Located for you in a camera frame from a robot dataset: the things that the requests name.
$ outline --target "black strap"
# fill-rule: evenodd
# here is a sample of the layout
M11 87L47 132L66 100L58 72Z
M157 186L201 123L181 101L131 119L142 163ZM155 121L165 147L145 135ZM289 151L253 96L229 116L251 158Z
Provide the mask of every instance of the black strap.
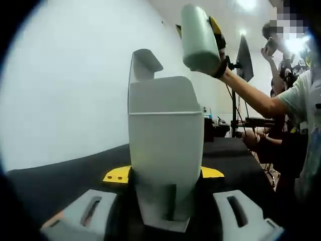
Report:
M223 74L225 73L225 70L227 68L227 60L224 59L224 61L221 63L219 69L217 70L215 75L212 75L212 77L218 79L221 78L223 76Z

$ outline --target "white t-shirt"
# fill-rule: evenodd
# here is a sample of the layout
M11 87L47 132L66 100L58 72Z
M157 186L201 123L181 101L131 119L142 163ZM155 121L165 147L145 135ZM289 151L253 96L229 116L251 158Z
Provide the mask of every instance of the white t-shirt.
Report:
M301 74L293 88L278 95L294 120L308 125L306 159L300 177L295 181L295 194L301 201L305 200L316 175L321 175L321 110L316 107L321 103L321 69L316 68Z

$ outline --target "black table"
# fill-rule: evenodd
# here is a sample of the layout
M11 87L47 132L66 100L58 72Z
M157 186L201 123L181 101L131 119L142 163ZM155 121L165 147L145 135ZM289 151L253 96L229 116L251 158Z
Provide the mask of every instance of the black table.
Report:
M89 157L12 170L8 177L25 209L41 227L88 189L101 186L108 171L129 164L129 145L124 145ZM215 138L214 143L205 143L202 165L225 175L220 191L241 190L263 209L265 217L278 222L275 193L240 139Z

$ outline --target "ceiling light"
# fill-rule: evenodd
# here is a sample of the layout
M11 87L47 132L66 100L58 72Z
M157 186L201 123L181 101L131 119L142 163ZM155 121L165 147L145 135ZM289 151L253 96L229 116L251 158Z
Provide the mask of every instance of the ceiling light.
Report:
M236 0L236 2L245 10L253 10L256 6L256 0Z
M298 39L285 40L288 50L294 54L301 52L304 49L304 44L309 40L309 36Z
M242 36L242 35L245 36L245 35L246 35L246 30L245 30L245 29L241 29L241 30L240 30L240 35L241 35L241 36Z

